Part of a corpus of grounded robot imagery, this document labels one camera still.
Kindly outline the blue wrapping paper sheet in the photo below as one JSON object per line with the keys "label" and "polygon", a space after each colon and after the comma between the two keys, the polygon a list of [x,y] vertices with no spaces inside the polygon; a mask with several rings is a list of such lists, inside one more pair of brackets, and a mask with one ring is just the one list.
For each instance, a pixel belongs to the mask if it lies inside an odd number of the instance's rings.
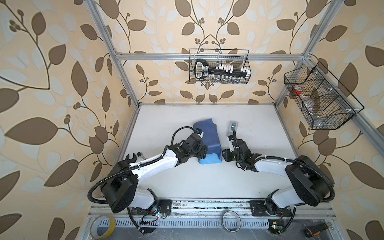
{"label": "blue wrapping paper sheet", "polygon": [[222,163],[222,147],[217,131],[217,125],[212,119],[199,121],[193,124],[195,129],[203,131],[202,140],[208,147],[207,155],[204,159],[199,159],[201,165],[220,164]]}

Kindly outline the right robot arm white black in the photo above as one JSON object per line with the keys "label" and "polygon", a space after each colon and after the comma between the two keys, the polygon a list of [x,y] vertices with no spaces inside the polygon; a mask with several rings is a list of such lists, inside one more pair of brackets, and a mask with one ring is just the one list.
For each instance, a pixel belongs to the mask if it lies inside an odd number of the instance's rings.
{"label": "right robot arm white black", "polygon": [[290,186],[270,193],[259,207],[270,216],[280,214],[290,206],[318,206],[335,198],[333,181],[306,156],[287,159],[253,154],[236,133],[227,137],[230,148],[222,151],[227,162],[235,162],[243,171],[269,173],[290,181]]}

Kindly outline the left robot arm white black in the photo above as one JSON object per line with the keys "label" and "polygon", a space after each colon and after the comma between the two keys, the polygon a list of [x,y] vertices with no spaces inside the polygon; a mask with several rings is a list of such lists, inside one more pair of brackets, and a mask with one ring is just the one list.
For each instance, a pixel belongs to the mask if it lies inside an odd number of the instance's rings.
{"label": "left robot arm white black", "polygon": [[95,204],[108,205],[112,213],[128,207],[150,210],[157,204],[157,196],[150,189],[139,185],[149,178],[183,163],[190,158],[204,158],[208,147],[198,134],[191,134],[180,143],[165,146],[163,152],[141,162],[123,160],[112,168],[107,177],[92,186],[88,200]]}

